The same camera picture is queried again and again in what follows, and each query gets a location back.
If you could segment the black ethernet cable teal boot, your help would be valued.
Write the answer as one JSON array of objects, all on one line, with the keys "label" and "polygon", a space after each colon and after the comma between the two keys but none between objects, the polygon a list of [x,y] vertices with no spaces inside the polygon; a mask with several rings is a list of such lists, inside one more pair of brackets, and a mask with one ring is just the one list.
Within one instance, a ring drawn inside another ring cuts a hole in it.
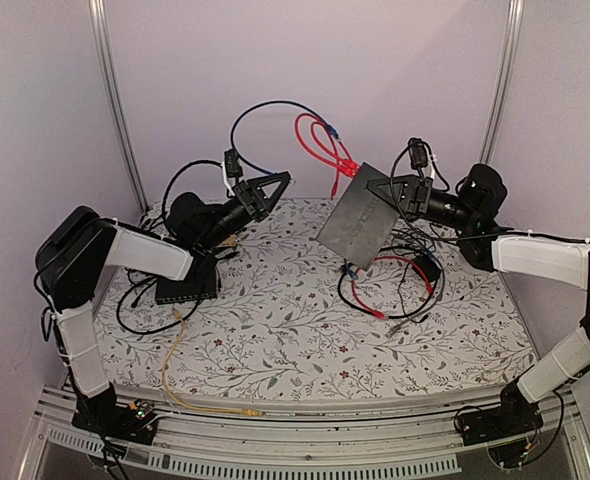
[{"label": "black ethernet cable teal boot", "polygon": [[350,308],[377,319],[417,322],[437,293],[437,283],[430,284],[412,268],[412,260],[427,254],[426,248],[397,244],[382,248],[366,270],[345,260],[340,267],[338,294]]}]

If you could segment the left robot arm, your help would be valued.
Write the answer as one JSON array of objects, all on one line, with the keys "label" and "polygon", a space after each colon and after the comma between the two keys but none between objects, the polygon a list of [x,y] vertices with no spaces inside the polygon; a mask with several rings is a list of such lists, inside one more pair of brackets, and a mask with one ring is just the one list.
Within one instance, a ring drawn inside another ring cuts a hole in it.
[{"label": "left robot arm", "polygon": [[231,199],[205,204],[197,196],[177,198],[170,210],[171,235],[103,217],[76,207],[35,255],[35,287],[54,313],[61,356],[80,393],[91,398],[86,419],[103,434],[123,426],[123,412],[106,397],[111,383],[95,331],[97,294],[118,269],[204,287],[213,275],[217,251],[250,223],[266,219],[291,182],[288,172],[243,180]]}]

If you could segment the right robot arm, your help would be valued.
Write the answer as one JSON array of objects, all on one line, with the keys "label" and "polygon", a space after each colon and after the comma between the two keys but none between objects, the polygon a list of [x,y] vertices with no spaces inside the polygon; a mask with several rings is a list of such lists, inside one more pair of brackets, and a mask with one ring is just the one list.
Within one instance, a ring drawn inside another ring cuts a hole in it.
[{"label": "right robot arm", "polygon": [[485,165],[474,166],[454,193],[439,191],[417,175],[370,180],[367,187],[402,220],[419,218],[451,229],[462,260],[472,269],[502,276],[515,300],[525,293],[517,285],[524,281],[533,287],[552,283],[555,292],[577,301],[571,310],[576,319],[564,323],[567,332],[502,388],[498,406],[462,420],[463,426],[480,424],[502,436],[541,426],[540,401],[590,370],[590,238],[562,239],[500,226],[496,216],[508,189]]}]

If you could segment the black network switch box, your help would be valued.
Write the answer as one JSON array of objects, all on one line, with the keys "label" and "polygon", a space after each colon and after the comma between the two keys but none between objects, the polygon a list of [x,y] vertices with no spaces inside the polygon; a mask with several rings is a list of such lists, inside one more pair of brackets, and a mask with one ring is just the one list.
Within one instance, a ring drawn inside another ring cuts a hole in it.
[{"label": "black network switch box", "polygon": [[316,236],[321,245],[364,270],[399,218],[393,207],[367,188],[369,181],[384,179],[382,172],[363,163]]}]

